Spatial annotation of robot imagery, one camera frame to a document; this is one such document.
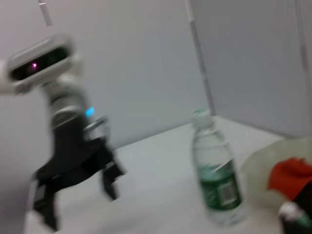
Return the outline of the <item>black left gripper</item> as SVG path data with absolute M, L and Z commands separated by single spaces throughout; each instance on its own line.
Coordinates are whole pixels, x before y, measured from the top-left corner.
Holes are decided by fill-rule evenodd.
M 119 196 L 114 183 L 125 171 L 115 160 L 106 137 L 88 138 L 86 119 L 75 117 L 53 129 L 52 157 L 32 177 L 32 210 L 51 231 L 60 230 L 55 208 L 56 193 L 100 174 L 102 189 L 111 199 Z

